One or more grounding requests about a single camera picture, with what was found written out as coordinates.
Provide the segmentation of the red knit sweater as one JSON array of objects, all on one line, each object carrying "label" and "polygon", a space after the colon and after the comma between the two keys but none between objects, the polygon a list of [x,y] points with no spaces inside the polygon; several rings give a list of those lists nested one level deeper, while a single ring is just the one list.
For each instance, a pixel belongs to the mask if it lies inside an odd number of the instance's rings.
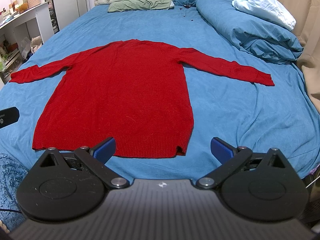
[{"label": "red knit sweater", "polygon": [[40,115],[32,147],[93,147],[108,137],[116,156],[173,158],[184,155],[193,131],[184,65],[231,79],[272,86],[270,74],[193,48],[128,40],[69,55],[12,74],[30,83],[64,76]]}]

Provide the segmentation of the blue bed sheet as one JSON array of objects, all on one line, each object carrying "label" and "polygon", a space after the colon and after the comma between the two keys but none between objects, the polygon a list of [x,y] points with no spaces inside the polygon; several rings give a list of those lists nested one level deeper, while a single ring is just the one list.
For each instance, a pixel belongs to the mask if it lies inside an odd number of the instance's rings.
[{"label": "blue bed sheet", "polygon": [[213,137],[255,152],[277,147],[300,177],[319,164],[319,113],[306,94],[302,72],[293,64],[272,64],[239,51],[195,8],[108,13],[107,6],[96,6],[52,36],[26,66],[42,66],[79,51],[130,39],[193,47],[268,73],[275,85],[252,85],[185,68],[194,114],[186,155],[111,158],[108,167],[121,176],[128,180],[198,179],[219,165],[210,152]]}]

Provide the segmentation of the white desk shelf unit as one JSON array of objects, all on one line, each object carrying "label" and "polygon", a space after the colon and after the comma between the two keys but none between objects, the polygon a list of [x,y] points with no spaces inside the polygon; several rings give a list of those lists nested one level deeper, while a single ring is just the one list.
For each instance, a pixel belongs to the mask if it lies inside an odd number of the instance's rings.
[{"label": "white desk shelf unit", "polygon": [[17,71],[23,63],[23,47],[24,38],[31,40],[33,37],[41,36],[42,42],[47,42],[53,35],[53,26],[49,13],[49,5],[47,2],[41,3],[21,14],[1,26],[1,39],[6,40],[9,44],[18,44],[15,54],[10,62],[19,64],[13,71]]}]

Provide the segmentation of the beige bag on floor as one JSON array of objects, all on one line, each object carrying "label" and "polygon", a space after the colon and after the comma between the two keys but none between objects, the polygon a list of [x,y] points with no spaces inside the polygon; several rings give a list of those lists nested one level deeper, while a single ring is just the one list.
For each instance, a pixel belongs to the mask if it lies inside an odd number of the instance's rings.
[{"label": "beige bag on floor", "polygon": [[42,37],[39,35],[37,37],[33,37],[30,42],[31,53],[34,54],[37,50],[39,50],[43,45]]}]

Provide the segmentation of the woven basket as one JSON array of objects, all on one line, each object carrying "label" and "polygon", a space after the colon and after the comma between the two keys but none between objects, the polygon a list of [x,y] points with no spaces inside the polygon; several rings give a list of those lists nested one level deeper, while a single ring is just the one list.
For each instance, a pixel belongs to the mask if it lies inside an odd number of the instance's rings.
[{"label": "woven basket", "polygon": [[41,4],[41,0],[27,0],[28,8],[31,9],[39,4]]}]

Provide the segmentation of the white wardrobe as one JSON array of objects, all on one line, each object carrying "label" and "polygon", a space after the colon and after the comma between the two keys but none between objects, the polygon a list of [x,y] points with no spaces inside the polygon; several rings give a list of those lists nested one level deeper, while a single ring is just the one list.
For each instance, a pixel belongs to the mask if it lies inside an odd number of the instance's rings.
[{"label": "white wardrobe", "polygon": [[45,0],[55,33],[88,11],[87,0]]}]

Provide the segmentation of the blue rolled duvet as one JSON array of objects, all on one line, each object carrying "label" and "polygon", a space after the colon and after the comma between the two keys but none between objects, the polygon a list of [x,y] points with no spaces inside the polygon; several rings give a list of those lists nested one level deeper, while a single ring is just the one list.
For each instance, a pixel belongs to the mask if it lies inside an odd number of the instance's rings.
[{"label": "blue rolled duvet", "polygon": [[236,10],[231,0],[197,0],[196,9],[233,46],[264,61],[289,64],[303,52],[292,32]]}]

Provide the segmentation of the green pillow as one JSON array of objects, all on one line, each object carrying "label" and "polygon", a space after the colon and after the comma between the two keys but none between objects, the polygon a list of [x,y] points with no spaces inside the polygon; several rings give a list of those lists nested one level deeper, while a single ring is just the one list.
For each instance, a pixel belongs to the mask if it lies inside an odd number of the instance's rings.
[{"label": "green pillow", "polygon": [[107,12],[168,10],[174,6],[172,0],[115,0],[108,6]]}]

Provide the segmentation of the light blue blanket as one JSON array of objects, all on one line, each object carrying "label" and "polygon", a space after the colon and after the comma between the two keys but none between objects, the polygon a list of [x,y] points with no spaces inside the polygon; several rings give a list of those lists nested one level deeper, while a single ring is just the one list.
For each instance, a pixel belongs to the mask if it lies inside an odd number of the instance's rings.
[{"label": "light blue blanket", "polygon": [[241,12],[293,31],[296,19],[278,0],[231,0],[232,6]]}]

